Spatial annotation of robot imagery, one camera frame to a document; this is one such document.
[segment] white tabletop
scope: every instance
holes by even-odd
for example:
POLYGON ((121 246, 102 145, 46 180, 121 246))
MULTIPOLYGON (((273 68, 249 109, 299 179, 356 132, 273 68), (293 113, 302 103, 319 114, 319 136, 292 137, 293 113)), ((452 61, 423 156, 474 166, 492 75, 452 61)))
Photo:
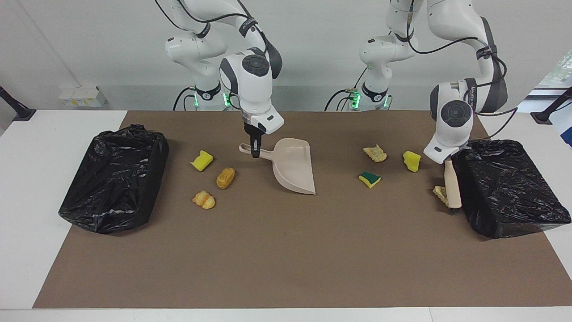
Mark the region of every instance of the white tabletop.
MULTIPOLYGON (((570 321, 566 308, 31 310, 70 224, 58 209, 85 150, 125 111, 38 111, 0 136, 0 321, 570 321)), ((482 118, 489 133, 504 117, 482 118)), ((572 150, 553 127, 518 114, 496 139, 521 142, 572 209, 572 150)), ((572 276, 572 226, 546 232, 572 276)))

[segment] bin covered with black bag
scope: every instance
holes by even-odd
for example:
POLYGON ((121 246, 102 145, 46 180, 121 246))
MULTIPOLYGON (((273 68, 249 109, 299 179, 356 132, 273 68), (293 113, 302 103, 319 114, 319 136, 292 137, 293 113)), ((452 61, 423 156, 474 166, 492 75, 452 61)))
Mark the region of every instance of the bin covered with black bag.
POLYGON ((100 234, 134 229, 149 221, 169 144, 143 125, 96 136, 76 173, 59 215, 100 234))
POLYGON ((452 159, 463 210, 477 233, 508 238, 570 223, 520 143, 480 140, 469 147, 452 159))

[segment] dustpan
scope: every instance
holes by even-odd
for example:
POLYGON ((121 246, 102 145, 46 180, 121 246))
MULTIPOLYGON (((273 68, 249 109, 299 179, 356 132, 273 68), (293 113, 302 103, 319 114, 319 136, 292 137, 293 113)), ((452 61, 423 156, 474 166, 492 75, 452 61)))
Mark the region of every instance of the dustpan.
MULTIPOLYGON (((248 144, 241 144, 239 150, 251 154, 248 144)), ((301 194, 316 194, 308 142, 291 138, 281 139, 274 146, 274 151, 260 149, 260 157, 272 161, 274 176, 284 188, 301 194)))

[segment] robotic arm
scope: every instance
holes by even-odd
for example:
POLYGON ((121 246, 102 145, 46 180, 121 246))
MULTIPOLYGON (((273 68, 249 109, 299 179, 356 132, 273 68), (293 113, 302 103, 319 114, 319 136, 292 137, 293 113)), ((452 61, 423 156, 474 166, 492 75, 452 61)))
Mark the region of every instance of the robotic arm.
POLYGON ((262 135, 272 134, 284 125, 271 100, 272 80, 282 69, 280 53, 240 0, 172 0, 172 9, 174 19, 191 35, 168 40, 168 55, 200 75, 196 81, 197 94, 203 101, 211 100, 221 91, 219 76, 223 86, 238 96, 244 129, 251 137, 252 156, 258 158, 262 135), (227 45, 210 28, 211 22, 236 27, 251 47, 224 57, 215 68, 205 59, 224 54, 227 45))
MULTIPOLYGON (((386 23, 392 33, 372 38, 363 45, 360 57, 368 71, 359 88, 360 109, 382 104, 392 77, 389 62, 422 53, 414 49, 418 40, 413 25, 423 2, 390 1, 386 23)), ((504 63, 497 56, 491 29, 487 20, 477 15, 471 0, 428 0, 427 18, 431 32, 437 37, 473 47, 480 68, 478 77, 439 84, 431 93, 431 115, 437 125, 424 153, 442 164, 467 144, 474 112, 497 111, 507 101, 507 90, 501 70, 504 63)))

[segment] blue cloth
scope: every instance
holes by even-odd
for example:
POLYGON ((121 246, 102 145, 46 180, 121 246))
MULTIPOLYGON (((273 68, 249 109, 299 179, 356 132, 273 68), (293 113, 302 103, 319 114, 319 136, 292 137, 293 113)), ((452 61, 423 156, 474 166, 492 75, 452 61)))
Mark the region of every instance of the blue cloth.
POLYGON ((572 147, 572 127, 562 134, 562 138, 572 147))

